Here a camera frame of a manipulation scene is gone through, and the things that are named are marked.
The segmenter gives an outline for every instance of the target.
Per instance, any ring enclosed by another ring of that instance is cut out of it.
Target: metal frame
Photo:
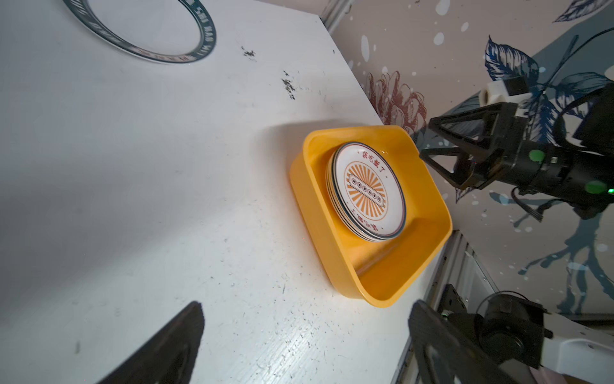
[[[473,248],[459,230],[452,232],[440,254],[437,269],[432,277],[431,287],[424,301],[437,309],[447,284],[452,284],[465,300],[469,312],[475,312],[478,303],[486,296],[498,291],[492,278],[478,261]],[[392,384],[415,384],[419,382],[418,363],[411,347],[411,335],[401,355]]]
[[[332,34],[341,19],[352,9],[354,0],[330,0],[324,11],[322,12],[322,23],[326,27],[328,33]]]

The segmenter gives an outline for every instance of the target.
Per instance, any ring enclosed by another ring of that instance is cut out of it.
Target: dark specks
[[[281,79],[281,81],[284,83],[284,86],[285,86],[286,91],[288,92],[288,95],[290,96],[290,98],[292,100],[296,100],[296,98],[294,97],[294,92],[297,89],[294,88],[294,86],[292,85],[292,81],[288,80],[288,79]]]
[[[241,49],[243,49],[243,56],[248,57],[252,61],[256,61],[256,59],[254,58],[254,56],[256,56],[256,53],[253,50],[248,51],[243,47],[241,47]]]

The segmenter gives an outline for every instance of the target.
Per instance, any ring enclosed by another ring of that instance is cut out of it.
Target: floral wallpaper
[[[514,7],[412,1],[406,10],[421,9],[415,18],[405,15],[405,23],[396,3],[355,4],[333,39],[383,123],[402,126],[420,149],[450,146],[426,128],[429,117],[479,107],[477,94],[489,81],[525,76],[532,92],[524,105],[530,137],[552,143],[559,113],[614,78],[610,0],[560,6],[533,0]],[[458,29],[448,32],[447,23]],[[379,69],[375,60],[385,65]],[[565,117],[568,138],[589,109],[584,104]],[[465,135],[478,129],[473,122],[455,126]],[[561,313],[614,313],[612,208],[580,220],[567,204],[556,202],[539,223],[508,197],[508,184],[461,191],[432,174],[455,228],[469,239],[499,289],[518,291]],[[547,200],[543,194],[522,199],[530,206]]]

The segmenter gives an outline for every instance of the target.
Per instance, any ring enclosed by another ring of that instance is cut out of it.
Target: wall
[[[322,15],[324,8],[330,0],[259,0],[277,6],[287,7],[309,12],[311,14]]]
[[[598,7],[607,3],[363,0],[353,5],[333,39],[384,123],[404,126],[421,148],[449,146],[422,129],[429,117],[523,68],[527,73],[521,74],[536,86],[547,83],[574,35],[579,35],[578,47],[612,26],[614,4]],[[614,71],[614,53],[604,47],[612,46],[613,35],[587,45],[553,79],[541,103],[543,113],[535,120],[535,139],[549,138],[552,119],[565,103],[557,103],[554,89],[586,93],[609,81],[604,74]],[[474,108],[473,101],[461,107]],[[574,127],[580,121],[570,119]],[[507,184],[495,182],[463,194],[439,175],[433,177],[455,227],[499,289],[518,291],[558,312],[614,312],[611,208],[581,221],[567,204],[558,204],[539,223],[510,201]],[[547,199],[525,197],[533,207]]]

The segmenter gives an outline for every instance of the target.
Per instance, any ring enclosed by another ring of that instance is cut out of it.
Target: orange sunburst pattern
[[[362,214],[372,219],[386,215],[386,190],[377,174],[366,164],[350,164],[346,169],[346,187],[352,204]]]

